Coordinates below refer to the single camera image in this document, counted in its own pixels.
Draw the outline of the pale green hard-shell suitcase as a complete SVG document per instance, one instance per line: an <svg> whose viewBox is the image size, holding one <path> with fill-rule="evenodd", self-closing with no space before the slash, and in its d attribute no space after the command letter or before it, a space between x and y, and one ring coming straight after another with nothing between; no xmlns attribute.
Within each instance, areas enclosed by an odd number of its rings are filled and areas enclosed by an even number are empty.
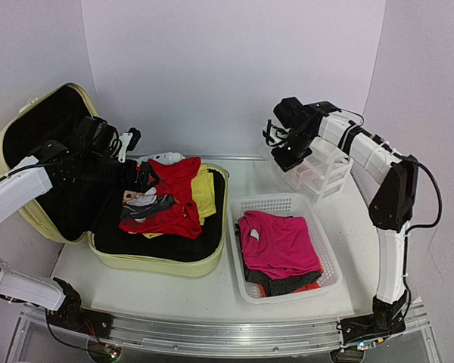
<svg viewBox="0 0 454 363"><path fill-rule="evenodd" d="M50 240L87 242L113 268L211 273L224 247L228 173L174 153L129 158L140 137L118 132L68 83L0 131L0 176L32 172L51 183L19 209Z"/></svg>

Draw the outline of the white small bottle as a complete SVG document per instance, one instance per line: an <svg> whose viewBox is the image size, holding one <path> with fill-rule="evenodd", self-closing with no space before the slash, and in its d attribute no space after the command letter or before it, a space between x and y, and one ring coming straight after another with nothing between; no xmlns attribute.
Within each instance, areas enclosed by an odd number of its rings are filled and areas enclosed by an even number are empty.
<svg viewBox="0 0 454 363"><path fill-rule="evenodd" d="M136 158L137 163L156 161L163 165L172 165L185 159L185 156L177 152L165 152L160 154L151 154Z"/></svg>

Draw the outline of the magenta garment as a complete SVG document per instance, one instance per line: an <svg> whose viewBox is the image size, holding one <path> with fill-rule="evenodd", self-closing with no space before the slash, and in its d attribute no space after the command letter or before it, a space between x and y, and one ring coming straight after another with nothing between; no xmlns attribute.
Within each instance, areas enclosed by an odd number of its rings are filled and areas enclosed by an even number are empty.
<svg viewBox="0 0 454 363"><path fill-rule="evenodd" d="M247 211L238 227L242 256L251 271L272 280L322 271L305 218Z"/></svg>

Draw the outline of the yellow garment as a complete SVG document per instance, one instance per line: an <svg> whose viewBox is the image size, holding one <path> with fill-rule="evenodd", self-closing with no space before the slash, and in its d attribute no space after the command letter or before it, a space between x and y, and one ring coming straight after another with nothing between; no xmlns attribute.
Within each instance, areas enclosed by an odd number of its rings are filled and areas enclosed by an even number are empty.
<svg viewBox="0 0 454 363"><path fill-rule="evenodd" d="M213 174L207 171L207 166L202 161L197 176L191 181L191 190L197 204L202 231L206 218L216 213Z"/></svg>

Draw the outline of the white perforated plastic basket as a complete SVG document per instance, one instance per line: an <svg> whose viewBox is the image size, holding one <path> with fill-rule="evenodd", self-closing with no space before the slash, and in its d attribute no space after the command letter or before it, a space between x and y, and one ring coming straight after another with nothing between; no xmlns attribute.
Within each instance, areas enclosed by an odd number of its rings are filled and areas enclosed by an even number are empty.
<svg viewBox="0 0 454 363"><path fill-rule="evenodd" d="M235 274L251 304L318 296L343 276L308 198L297 193L258 194L229 204Z"/></svg>

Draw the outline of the white plastic drawer organizer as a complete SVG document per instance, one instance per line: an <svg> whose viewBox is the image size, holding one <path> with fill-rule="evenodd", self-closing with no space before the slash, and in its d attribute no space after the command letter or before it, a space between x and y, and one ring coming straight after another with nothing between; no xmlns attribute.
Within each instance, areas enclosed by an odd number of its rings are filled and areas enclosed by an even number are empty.
<svg viewBox="0 0 454 363"><path fill-rule="evenodd" d="M305 194L313 206L319 206L343 192L353 159L321 138L316 138L310 148L312 153L293 169L283 172L276 163L274 167L292 189Z"/></svg>

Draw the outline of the orange garment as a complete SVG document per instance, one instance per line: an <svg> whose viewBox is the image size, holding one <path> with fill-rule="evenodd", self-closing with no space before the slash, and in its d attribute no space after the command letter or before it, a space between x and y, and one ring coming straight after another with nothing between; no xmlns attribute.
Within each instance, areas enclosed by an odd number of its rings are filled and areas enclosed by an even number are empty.
<svg viewBox="0 0 454 363"><path fill-rule="evenodd" d="M301 293L301 292L305 292L305 291L308 291L308 290L315 290L315 289L318 289L318 288L320 288L319 283L314 282L314 283L307 284L306 286L295 290L294 293ZM258 290L259 290L260 295L261 295L262 298L268 296L262 285L258 285Z"/></svg>

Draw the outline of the white printed garment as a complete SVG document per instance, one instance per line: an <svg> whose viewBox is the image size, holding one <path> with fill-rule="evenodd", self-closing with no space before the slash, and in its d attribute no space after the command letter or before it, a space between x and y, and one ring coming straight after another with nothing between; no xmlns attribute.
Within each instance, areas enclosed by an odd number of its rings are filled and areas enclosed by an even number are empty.
<svg viewBox="0 0 454 363"><path fill-rule="evenodd" d="M148 217L167 211L176 204L175 198L170 194L158 195L156 188L148 191L125 191L123 194L123 207L120 220L144 221Z"/></svg>

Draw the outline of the red garment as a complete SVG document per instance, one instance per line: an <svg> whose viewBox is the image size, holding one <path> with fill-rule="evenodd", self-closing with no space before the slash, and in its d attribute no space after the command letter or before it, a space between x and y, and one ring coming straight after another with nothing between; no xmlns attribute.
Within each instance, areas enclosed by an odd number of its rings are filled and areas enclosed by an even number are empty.
<svg viewBox="0 0 454 363"><path fill-rule="evenodd" d="M196 238L201 233L197 204L192 197L191 181L201 167L200 157L183 159L172 165L150 160L149 165L160 178L156 186L157 196L170 195L175 203L162 212L145 218L143 222L125 219L120 229L136 234L175 234Z"/></svg>

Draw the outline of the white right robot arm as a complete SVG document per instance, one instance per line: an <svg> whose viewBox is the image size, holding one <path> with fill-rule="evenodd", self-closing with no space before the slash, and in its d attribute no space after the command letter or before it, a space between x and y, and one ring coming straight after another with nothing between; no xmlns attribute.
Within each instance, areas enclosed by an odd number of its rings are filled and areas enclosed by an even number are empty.
<svg viewBox="0 0 454 363"><path fill-rule="evenodd" d="M352 120L353 112L328 101L302 104L295 97L284 98L273 113L281 126L267 122L263 137L283 172L300 165L312 153L313 140L321 138L362 166L379 185L368 206L379 240L378 287L372 313L345 318L338 330L351 340L385 337L404 330L412 303L407 282L409 235L415 229L436 227L443 210L437 189L438 214L434 222L412 224L418 173L424 171L433 184L435 177L413 155L399 154L381 136Z"/></svg>

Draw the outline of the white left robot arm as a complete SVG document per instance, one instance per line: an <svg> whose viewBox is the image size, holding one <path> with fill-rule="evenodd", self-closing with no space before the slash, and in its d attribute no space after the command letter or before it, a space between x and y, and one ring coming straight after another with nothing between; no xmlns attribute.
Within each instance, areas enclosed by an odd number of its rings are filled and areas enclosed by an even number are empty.
<svg viewBox="0 0 454 363"><path fill-rule="evenodd" d="M139 311L148 286L146 272L111 268L92 252L86 239L58 243L41 235L19 213L0 225L0 257L21 272L48 277L55 272L79 291L84 305L109 312Z"/></svg>

